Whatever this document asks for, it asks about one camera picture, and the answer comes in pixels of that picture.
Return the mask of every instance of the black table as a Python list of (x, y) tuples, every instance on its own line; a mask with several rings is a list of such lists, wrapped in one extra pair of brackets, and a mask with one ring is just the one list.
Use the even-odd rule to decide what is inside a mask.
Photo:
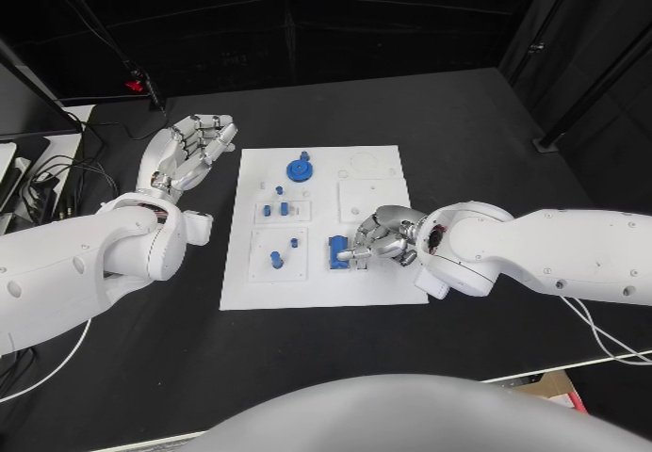
[[(148, 107), (99, 106), (91, 121), (122, 121), (143, 135), (162, 122)], [(592, 206), (563, 157), (536, 153), (530, 140), (543, 131), (492, 69), (171, 100), (172, 123), (194, 113), (234, 116), (240, 149), (399, 145), (412, 205), (423, 212), (469, 200), (515, 216)], [(149, 141), (129, 140), (116, 126), (99, 130), (106, 169), (132, 190)], [(603, 358), (563, 301), (507, 277), (482, 299), (452, 291), (420, 306), (221, 312), (240, 158), (221, 157), (179, 203), (215, 217), (211, 243), (189, 248), (169, 282), (94, 319), (71, 363), (0, 406), (8, 450), (84, 451), (204, 430), (335, 379), (425, 373), (485, 380)], [(110, 199), (101, 177), (93, 180), (88, 212)], [(590, 308), (608, 331), (652, 348), (652, 309), (596, 302)], [(80, 333), (38, 347), (32, 382)]]

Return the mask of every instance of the white panel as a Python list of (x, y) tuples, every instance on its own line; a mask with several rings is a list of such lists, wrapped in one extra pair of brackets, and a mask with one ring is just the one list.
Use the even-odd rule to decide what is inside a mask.
[[(306, 228), (254, 229), (249, 257), (249, 281), (279, 283), (306, 281), (309, 276), (309, 230)], [(279, 251), (283, 266), (272, 266), (272, 252)]]
[[(296, 183), (289, 179), (286, 168), (289, 163), (299, 158), (302, 151), (309, 152), (315, 174), (311, 180)], [(371, 183), (371, 180), (378, 182), (378, 186), (393, 186), (394, 189), (391, 193), (386, 193), (388, 198), (370, 201), (365, 209), (371, 209), (371, 211), (375, 209), (371, 206), (373, 203), (378, 205), (396, 203), (410, 207), (397, 146), (243, 150), (221, 290), (223, 310), (429, 302), (426, 292), (413, 284), (419, 265), (403, 268), (390, 259), (373, 258), (368, 271), (355, 269), (344, 271), (329, 268), (329, 237), (344, 235), (349, 237), (351, 243), (364, 215), (371, 214), (371, 211), (365, 210), (365, 214), (360, 213), (361, 220), (341, 221), (339, 182), (361, 181), (365, 185)], [(282, 196), (276, 193), (277, 186), (283, 187)], [(279, 223), (259, 223), (257, 214), (259, 211), (263, 214), (263, 205), (280, 201), (311, 202), (311, 221), (295, 222), (292, 226), (290, 224), (286, 226)], [(308, 271), (303, 272), (306, 279), (303, 281), (250, 282), (254, 231), (283, 231), (289, 228), (308, 231)], [(262, 258), (256, 258), (256, 265), (260, 262), (266, 272), (277, 277), (280, 270), (274, 270), (272, 267), (269, 257), (272, 251), (262, 251)], [(286, 258), (285, 262), (283, 268), (290, 265)]]
[[(282, 215), (282, 202), (289, 204), (289, 214)], [(269, 205), (270, 215), (266, 217), (264, 207)], [(311, 201), (276, 201), (256, 203), (254, 221), (256, 224), (296, 223), (311, 221)]]
[(383, 205), (406, 205), (406, 179), (339, 182), (339, 220), (362, 223)]

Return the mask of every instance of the computer monitor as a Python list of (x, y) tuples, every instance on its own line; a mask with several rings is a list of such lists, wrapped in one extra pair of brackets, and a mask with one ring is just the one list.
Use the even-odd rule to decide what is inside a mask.
[(0, 142), (80, 131), (78, 123), (0, 55)]

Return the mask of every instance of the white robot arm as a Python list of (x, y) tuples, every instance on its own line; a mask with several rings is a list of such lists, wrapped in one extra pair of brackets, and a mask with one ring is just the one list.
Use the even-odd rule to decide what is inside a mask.
[(484, 202), (430, 215), (388, 205), (362, 223), (339, 260), (377, 254), (407, 266), (439, 299), (449, 289), (484, 297), (504, 273), (537, 292), (652, 304), (652, 217), (596, 210), (540, 210), (521, 218)]
[(236, 134), (230, 116), (186, 118), (152, 139), (136, 193), (97, 215), (0, 237), (0, 354), (54, 338), (129, 292), (172, 278), (186, 244), (208, 243), (214, 220), (175, 204), (233, 151)]

